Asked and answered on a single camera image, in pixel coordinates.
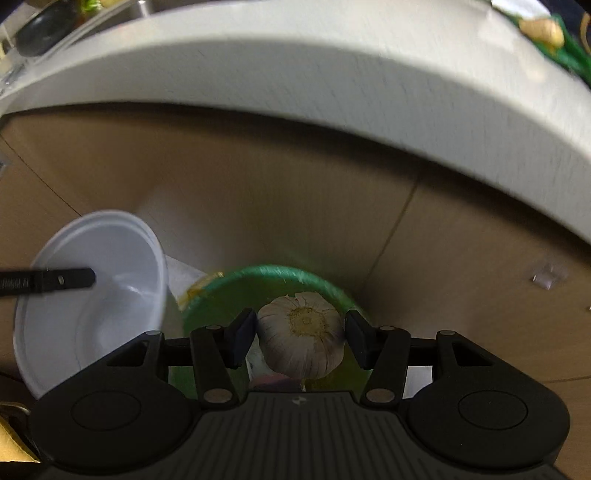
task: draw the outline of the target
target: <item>brown wood panel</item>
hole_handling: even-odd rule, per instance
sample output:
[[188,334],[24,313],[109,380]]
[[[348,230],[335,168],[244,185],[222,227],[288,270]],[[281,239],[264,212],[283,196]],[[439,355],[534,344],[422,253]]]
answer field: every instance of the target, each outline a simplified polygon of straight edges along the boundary
[[33,112],[2,135],[76,211],[134,212],[178,260],[205,271],[293,265],[352,290],[419,169],[349,135],[203,109]]
[[556,466],[573,480],[591,479],[591,379],[547,384],[566,403],[570,413],[569,436]]
[[[591,374],[589,246],[474,181],[433,168],[365,288],[377,324],[453,329],[538,380]],[[531,282],[546,261],[568,272]]]
[[[28,267],[62,226],[78,217],[0,140],[8,167],[0,176],[0,268]],[[13,299],[0,299],[0,371],[18,369],[12,350]]]

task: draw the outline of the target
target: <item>green basket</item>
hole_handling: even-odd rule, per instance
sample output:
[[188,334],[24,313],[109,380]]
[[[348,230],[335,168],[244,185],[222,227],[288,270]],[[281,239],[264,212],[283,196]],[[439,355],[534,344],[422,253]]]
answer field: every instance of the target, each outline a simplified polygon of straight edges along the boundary
[[[326,280],[298,268],[280,265],[260,265],[235,271],[215,278],[204,286],[199,295],[183,313],[183,330],[186,336],[195,328],[206,325],[228,325],[245,307],[256,312],[277,297],[293,296],[303,291],[315,291],[335,307],[343,317],[348,310],[361,309],[345,292]],[[248,372],[243,364],[237,370],[228,370],[238,395],[242,398],[248,390]],[[305,380],[306,391],[349,390],[359,397],[369,372],[359,368],[349,345],[345,344],[342,363],[324,378]],[[188,398],[196,398],[193,369],[172,367],[170,383]]]

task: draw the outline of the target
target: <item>white plastic container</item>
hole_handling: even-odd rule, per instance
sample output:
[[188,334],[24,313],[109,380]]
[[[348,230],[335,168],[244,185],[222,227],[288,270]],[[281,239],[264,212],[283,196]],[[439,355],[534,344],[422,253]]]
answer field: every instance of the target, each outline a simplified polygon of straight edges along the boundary
[[92,268],[96,284],[18,299],[14,351],[36,398],[140,333],[176,322],[165,321],[171,295],[164,253],[136,216],[106,210],[81,217],[55,234],[32,264],[69,267]]

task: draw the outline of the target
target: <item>garlic bulb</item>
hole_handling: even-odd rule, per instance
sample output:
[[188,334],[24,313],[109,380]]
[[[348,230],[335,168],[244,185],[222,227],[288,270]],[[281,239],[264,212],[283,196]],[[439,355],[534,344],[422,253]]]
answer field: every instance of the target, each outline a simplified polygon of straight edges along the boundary
[[316,292],[279,297],[258,312],[256,333],[265,362],[291,378],[321,378],[345,352],[338,312]]

